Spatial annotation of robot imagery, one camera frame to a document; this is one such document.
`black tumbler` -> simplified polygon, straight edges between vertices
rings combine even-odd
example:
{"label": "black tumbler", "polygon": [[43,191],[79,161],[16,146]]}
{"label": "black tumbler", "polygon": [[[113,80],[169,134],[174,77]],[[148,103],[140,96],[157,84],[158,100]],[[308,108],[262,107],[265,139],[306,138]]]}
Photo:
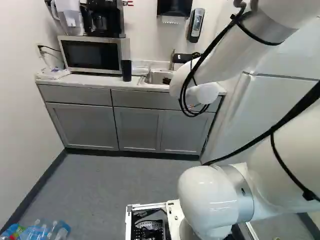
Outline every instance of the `black tumbler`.
{"label": "black tumbler", "polygon": [[122,60],[121,67],[122,67],[123,81],[124,82],[131,82],[131,76],[132,76],[132,62],[131,62],[131,60]]}

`microwave window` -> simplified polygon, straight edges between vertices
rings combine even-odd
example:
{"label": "microwave window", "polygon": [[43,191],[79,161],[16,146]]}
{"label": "microwave window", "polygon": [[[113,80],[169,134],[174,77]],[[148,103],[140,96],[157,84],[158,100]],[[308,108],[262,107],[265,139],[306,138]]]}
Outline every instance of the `microwave window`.
{"label": "microwave window", "polygon": [[71,68],[119,71],[116,43],[61,41],[68,66]]}

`coffee maker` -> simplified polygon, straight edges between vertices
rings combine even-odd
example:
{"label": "coffee maker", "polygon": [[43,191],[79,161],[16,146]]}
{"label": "coffee maker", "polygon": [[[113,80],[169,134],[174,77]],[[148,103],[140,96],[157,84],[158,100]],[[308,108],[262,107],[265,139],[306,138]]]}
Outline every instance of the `coffee maker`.
{"label": "coffee maker", "polygon": [[87,0],[80,4],[84,31],[91,37],[125,38],[122,0]]}

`cabinet door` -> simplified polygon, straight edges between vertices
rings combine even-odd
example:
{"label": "cabinet door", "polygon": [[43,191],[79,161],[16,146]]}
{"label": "cabinet door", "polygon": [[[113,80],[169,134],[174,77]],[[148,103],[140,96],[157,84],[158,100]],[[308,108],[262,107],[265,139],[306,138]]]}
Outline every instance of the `cabinet door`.
{"label": "cabinet door", "polygon": [[114,115],[121,150],[160,151],[163,110],[115,107]]}
{"label": "cabinet door", "polygon": [[119,149],[112,107],[60,103],[46,106],[66,147]]}
{"label": "cabinet door", "polygon": [[163,153],[199,155],[209,134],[215,113],[187,117],[181,111],[167,110],[161,139]]}

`white countertop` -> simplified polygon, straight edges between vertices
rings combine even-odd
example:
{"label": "white countertop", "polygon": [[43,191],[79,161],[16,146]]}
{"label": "white countertop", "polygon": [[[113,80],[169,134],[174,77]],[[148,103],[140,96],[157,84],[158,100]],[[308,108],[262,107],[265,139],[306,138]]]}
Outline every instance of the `white countertop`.
{"label": "white countertop", "polygon": [[[143,76],[132,76],[129,82],[123,81],[121,76],[101,76],[87,74],[70,74],[57,80],[36,79],[37,84],[56,85],[68,87],[86,87],[95,89],[114,89],[114,90],[134,90],[150,92],[169,92],[169,85],[140,84]],[[219,87],[219,94],[226,95],[226,90],[216,83]]]}

